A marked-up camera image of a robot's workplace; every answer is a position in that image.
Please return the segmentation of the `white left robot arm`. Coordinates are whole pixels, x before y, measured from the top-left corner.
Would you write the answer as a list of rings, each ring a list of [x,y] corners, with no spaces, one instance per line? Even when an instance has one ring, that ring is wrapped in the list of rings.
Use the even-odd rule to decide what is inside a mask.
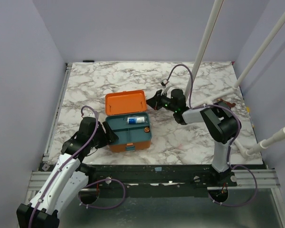
[[[98,184],[96,169],[83,163],[92,148],[114,143],[118,136],[107,122],[85,117],[79,130],[63,143],[61,155],[38,193],[27,205],[20,204],[17,218],[21,228],[57,228],[64,209],[83,188]]]

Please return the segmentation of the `orange medicine kit box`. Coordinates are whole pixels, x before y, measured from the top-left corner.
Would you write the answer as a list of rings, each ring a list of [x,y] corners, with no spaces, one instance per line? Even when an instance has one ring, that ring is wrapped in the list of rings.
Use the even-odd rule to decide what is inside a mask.
[[[143,90],[110,93],[105,96],[105,113],[108,116],[146,112],[147,103]],[[125,152],[148,149],[151,140],[119,145],[109,144],[112,152]]]

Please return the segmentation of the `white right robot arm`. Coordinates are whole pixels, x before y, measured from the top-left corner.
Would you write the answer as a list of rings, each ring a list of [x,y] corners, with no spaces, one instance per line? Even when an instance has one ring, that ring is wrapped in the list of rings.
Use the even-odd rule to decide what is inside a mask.
[[[220,186],[226,181],[225,172],[230,169],[230,150],[234,140],[241,130],[239,118],[223,101],[215,104],[205,104],[201,107],[189,108],[181,89],[173,89],[171,97],[158,90],[156,94],[146,100],[148,106],[154,110],[165,108],[173,112],[178,124],[205,123],[208,132],[215,141],[214,157],[211,163],[212,171],[209,181],[214,186]]]

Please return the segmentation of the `teal divided tray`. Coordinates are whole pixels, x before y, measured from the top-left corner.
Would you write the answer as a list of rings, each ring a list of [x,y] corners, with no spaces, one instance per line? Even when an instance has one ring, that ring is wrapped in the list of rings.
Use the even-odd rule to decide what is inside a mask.
[[[131,116],[144,116],[145,122],[140,124],[128,124],[127,118]],[[152,139],[151,123],[149,115],[146,112],[111,115],[106,117],[105,121],[108,122],[113,132],[119,137],[119,140],[111,145],[146,142]],[[147,133],[144,131],[146,127],[150,129]]]

